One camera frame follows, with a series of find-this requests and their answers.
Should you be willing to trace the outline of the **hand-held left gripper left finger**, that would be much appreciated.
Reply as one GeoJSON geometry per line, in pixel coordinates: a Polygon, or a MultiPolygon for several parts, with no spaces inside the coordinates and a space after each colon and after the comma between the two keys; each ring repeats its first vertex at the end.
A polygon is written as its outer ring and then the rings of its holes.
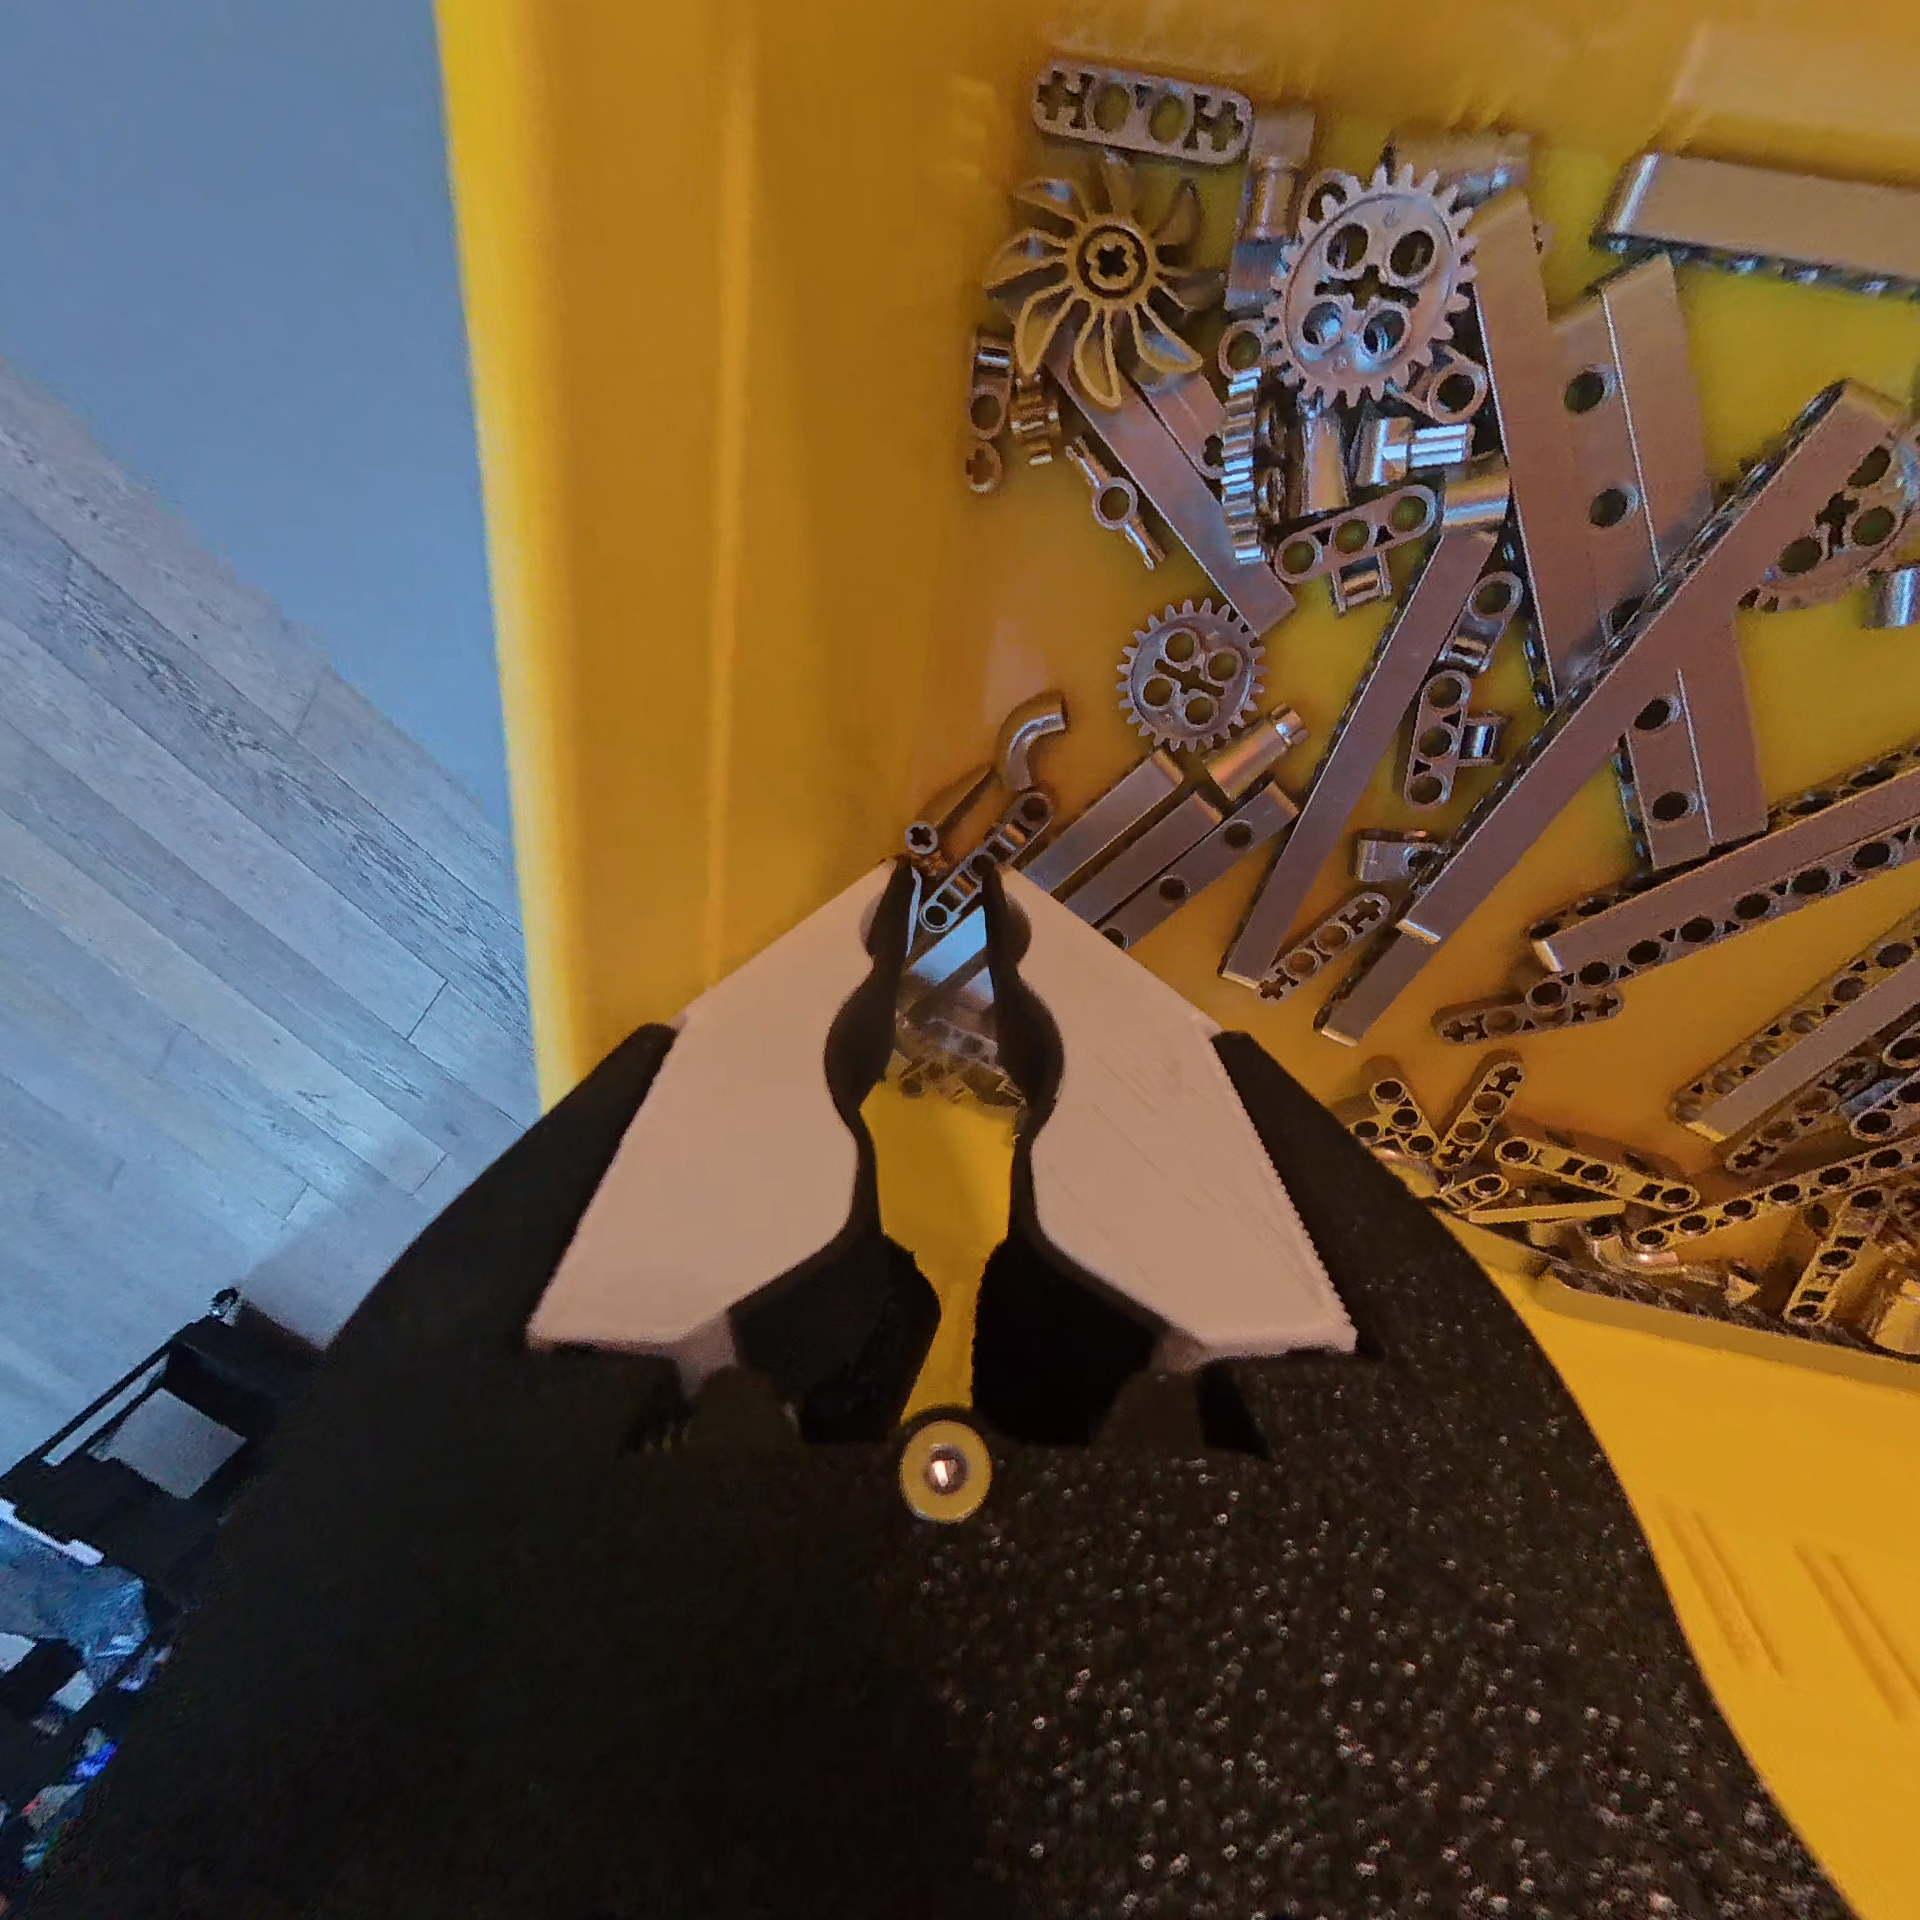
{"type": "Polygon", "coordinates": [[[889,1312],[860,1108],[918,905],[876,866],[692,999],[526,1326],[536,1349],[753,1368],[805,1398],[889,1312]]]}

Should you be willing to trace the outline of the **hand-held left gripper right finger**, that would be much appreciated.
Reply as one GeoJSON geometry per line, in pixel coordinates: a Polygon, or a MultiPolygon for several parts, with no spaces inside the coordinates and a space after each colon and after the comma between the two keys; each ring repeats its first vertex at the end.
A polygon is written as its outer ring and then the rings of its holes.
{"type": "Polygon", "coordinates": [[[979,1288],[982,1404],[1115,1404],[1144,1374],[1358,1349],[1221,1041],[1023,874],[982,901],[1023,1112],[979,1288]]]}

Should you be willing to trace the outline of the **pile of grey brick parts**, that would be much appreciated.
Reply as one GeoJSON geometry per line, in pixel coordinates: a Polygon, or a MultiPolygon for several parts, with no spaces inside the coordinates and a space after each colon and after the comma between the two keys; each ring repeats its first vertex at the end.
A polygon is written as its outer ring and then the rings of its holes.
{"type": "MultiPolygon", "coordinates": [[[[1121,643],[1141,755],[1067,806],[1060,685],[1017,697],[916,810],[970,849],[1017,791],[1010,866],[1117,948],[1255,853],[1214,976],[1358,1048],[1602,770],[1632,870],[1527,923],[1532,972],[1434,1012],[1439,1041],[1622,1012],[1622,988],[1917,860],[1917,181],[1644,150],[1555,305],[1525,130],[1390,130],[1317,161],[1321,112],[1046,59],[1028,95],[1092,184],[1203,199],[1200,371],[1083,397],[1065,348],[1012,371],[984,311],[960,468],[1068,468],[1097,531],[1207,587],[1121,643]]],[[[905,1091],[1014,1106],[979,905],[914,959],[905,1091]]],[[[1369,1057],[1336,1106],[1441,1216],[1570,1285],[1917,1354],[1917,908],[1677,1088],[1718,1174],[1517,1118],[1514,1046],[1434,1108],[1369,1057]]]]}

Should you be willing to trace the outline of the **yellow plastic bin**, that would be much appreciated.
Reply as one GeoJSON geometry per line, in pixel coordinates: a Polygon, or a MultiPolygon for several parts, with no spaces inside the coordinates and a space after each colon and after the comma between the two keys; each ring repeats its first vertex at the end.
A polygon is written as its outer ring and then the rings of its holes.
{"type": "MultiPolygon", "coordinates": [[[[541,1091],[679,1012],[898,839],[1027,693],[1081,806],[1143,754],[1112,667],[1207,590],[1087,482],[962,478],[981,275],[1058,170],[1049,59],[1389,132],[1531,132],[1549,301],[1609,269],[1625,161],[1917,181],[1917,4],[439,4],[541,1091]]],[[[1394,1057],[1441,1108],[1720,1174],[1675,1091],[1917,908],[1917,860],[1622,985],[1606,1022],[1450,1046],[1527,925],[1634,862],[1601,770],[1356,1048],[1216,976],[1269,856],[1141,954],[1327,1099],[1394,1057]]],[[[1741,1742],[1860,1916],[1917,1916],[1917,1359],[1500,1276],[1644,1518],[1741,1742]]]]}

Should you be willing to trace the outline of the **black frame object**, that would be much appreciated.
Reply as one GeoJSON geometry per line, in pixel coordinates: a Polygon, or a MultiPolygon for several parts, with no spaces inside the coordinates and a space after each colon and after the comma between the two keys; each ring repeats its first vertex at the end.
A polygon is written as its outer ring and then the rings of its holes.
{"type": "Polygon", "coordinates": [[[6,1912],[126,1740],[319,1359],[225,1289],[4,1469],[6,1912]]]}

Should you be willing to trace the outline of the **grey propeller piece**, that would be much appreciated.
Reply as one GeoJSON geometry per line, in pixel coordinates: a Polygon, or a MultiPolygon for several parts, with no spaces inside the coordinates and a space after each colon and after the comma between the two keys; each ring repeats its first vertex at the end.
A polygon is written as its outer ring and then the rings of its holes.
{"type": "Polygon", "coordinates": [[[1191,253],[1203,199],[1191,178],[1171,181],[1161,209],[1144,203],[1136,168],[1099,156],[1090,184],[1040,175],[1012,194],[1021,227],[982,274],[982,290],[1012,322],[1017,379],[1040,375],[1065,349],[1081,395],[1115,411],[1129,378],[1151,384],[1203,371],[1189,326],[1221,300],[1225,275],[1191,253]]]}

